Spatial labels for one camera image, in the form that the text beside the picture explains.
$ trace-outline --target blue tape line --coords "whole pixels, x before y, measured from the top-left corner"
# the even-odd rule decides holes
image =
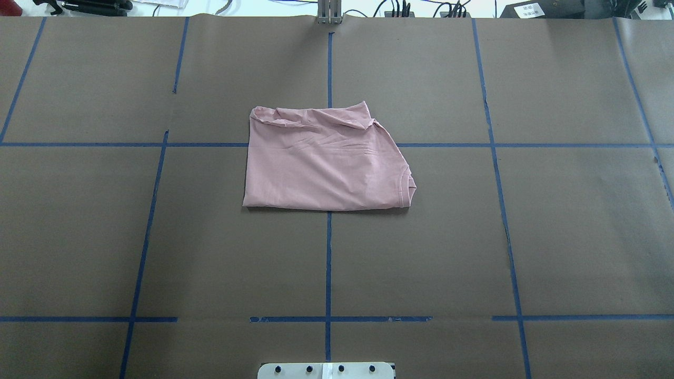
[[[565,314],[523,316],[524,321],[593,321],[593,320],[674,320],[674,314]],[[517,321],[517,316],[494,316],[492,321]]]
[[[26,61],[26,66],[24,66],[24,72],[21,73],[21,79],[19,79],[19,84],[16,86],[16,91],[14,92],[14,98],[11,100],[9,110],[7,112],[7,117],[5,118],[5,123],[0,132],[0,142],[5,139],[5,134],[7,133],[7,128],[9,127],[9,122],[11,121],[11,115],[14,113],[14,108],[16,107],[16,102],[19,100],[19,93],[21,93],[21,88],[24,86],[24,81],[26,81],[26,75],[28,74],[28,69],[30,68],[31,62],[33,62],[33,57],[35,56],[35,50],[38,48],[38,42],[40,42],[40,37],[42,36],[42,31],[44,30],[44,23],[47,21],[46,17],[42,18],[40,23],[40,28],[38,29],[38,34],[35,36],[35,41],[33,41],[33,47],[30,49],[30,54],[28,55],[28,60]]]
[[[431,316],[332,316],[332,322],[428,322]]]
[[[428,322],[432,316],[330,316],[330,322]],[[279,316],[251,317],[251,323],[258,322],[325,322],[323,316]]]
[[[185,52],[185,40],[187,40],[188,25],[189,25],[189,17],[186,17],[185,26],[183,27],[183,40],[180,42],[180,53],[178,53],[178,64],[175,67],[175,81],[173,82],[173,93],[178,92],[178,78],[180,78],[180,67],[183,65],[183,53]]]
[[[663,180],[665,185],[665,192],[669,199],[669,206],[674,210],[674,196],[672,196],[672,189],[669,186],[669,180],[667,179],[667,174],[665,173],[665,168],[663,167],[662,160],[660,159],[660,154],[658,153],[658,148],[655,144],[655,139],[653,138],[653,133],[650,130],[650,124],[648,124],[648,119],[646,118],[646,112],[644,112],[644,106],[641,103],[641,97],[639,96],[639,91],[636,89],[634,84],[634,78],[632,77],[632,70],[630,69],[630,64],[627,62],[627,56],[625,55],[625,49],[623,47],[623,39],[620,36],[620,28],[618,28],[617,18],[613,18],[613,27],[615,29],[615,36],[618,39],[618,47],[620,48],[620,56],[623,59],[623,64],[625,65],[625,71],[627,72],[627,78],[630,80],[630,86],[632,86],[632,92],[634,92],[634,98],[636,99],[637,105],[639,106],[639,113],[641,113],[641,119],[644,121],[644,127],[646,128],[646,134],[648,134],[648,141],[653,149],[653,154],[655,159],[658,161],[658,170],[660,171],[660,178]]]
[[[140,287],[143,281],[143,272],[145,271],[145,261],[148,256],[148,247],[150,246],[150,231],[152,229],[152,221],[154,220],[154,209],[157,203],[157,192],[159,190],[159,181],[162,177],[162,168],[164,166],[164,156],[166,155],[166,143],[169,140],[169,131],[164,133],[164,140],[162,141],[162,152],[159,154],[159,164],[157,165],[157,175],[154,179],[154,189],[152,190],[152,201],[150,202],[150,213],[148,215],[148,224],[145,228],[145,239],[143,240],[143,251],[140,255],[140,266],[138,268],[138,278],[135,282],[135,291],[133,293],[133,305],[131,306],[131,317],[129,320],[129,328],[127,329],[127,339],[124,345],[124,355],[122,356],[122,364],[119,370],[119,379],[124,379],[126,375],[127,362],[129,360],[129,352],[131,350],[131,340],[133,338],[133,325],[135,323],[135,315],[138,311],[138,299],[140,298]]]
[[[332,358],[330,340],[332,317],[332,212],[328,212],[326,237],[326,362]]]
[[[332,35],[328,33],[328,108],[332,108]]]
[[[491,144],[472,142],[400,143],[399,148],[489,148]],[[651,148],[650,144],[509,144],[496,143],[497,148]],[[160,142],[0,142],[6,147],[130,147],[160,148]],[[246,148],[247,142],[169,142],[170,148]],[[674,148],[674,144],[655,144],[656,148]]]
[[[498,148],[650,148],[650,144],[495,144]]]
[[[520,331],[520,344],[522,347],[522,358],[524,360],[524,373],[526,379],[531,379],[531,367],[529,364],[529,351],[526,346],[526,333],[524,332],[524,321],[522,320],[522,306],[520,304],[520,290],[517,284],[517,272],[515,270],[515,259],[512,253],[512,244],[510,242],[510,228],[508,227],[508,215],[506,211],[506,203],[503,199],[503,186],[501,185],[501,173],[499,171],[498,157],[496,155],[496,143],[494,140],[494,132],[491,125],[491,114],[489,112],[489,105],[487,104],[487,86],[485,85],[485,74],[482,66],[482,56],[480,54],[480,41],[477,35],[477,23],[475,19],[472,21],[472,34],[475,41],[475,53],[477,56],[477,67],[480,73],[480,85],[482,87],[482,98],[485,106],[485,117],[487,119],[488,132],[489,132],[489,143],[491,144],[491,160],[494,165],[494,176],[496,178],[496,189],[499,194],[499,205],[501,207],[501,219],[503,221],[503,227],[505,229],[505,238],[508,242],[508,258],[510,260],[510,281],[512,284],[512,293],[515,299],[515,310],[518,317],[518,328]]]
[[[396,144],[399,148],[488,148],[491,144],[473,144],[473,143],[412,143],[412,144]]]
[[[0,322],[129,322],[129,317],[0,316]],[[142,317],[136,322],[178,322],[178,317]]]
[[[0,146],[7,147],[122,147],[122,148],[158,148],[162,144],[157,142],[3,142]]]
[[[171,142],[171,148],[246,148],[248,142]]]

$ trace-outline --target white label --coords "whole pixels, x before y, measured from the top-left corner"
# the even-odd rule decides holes
[[[513,8],[517,12],[517,16],[520,18],[534,18],[539,16],[545,16],[541,6],[538,3],[520,5],[519,7]]]

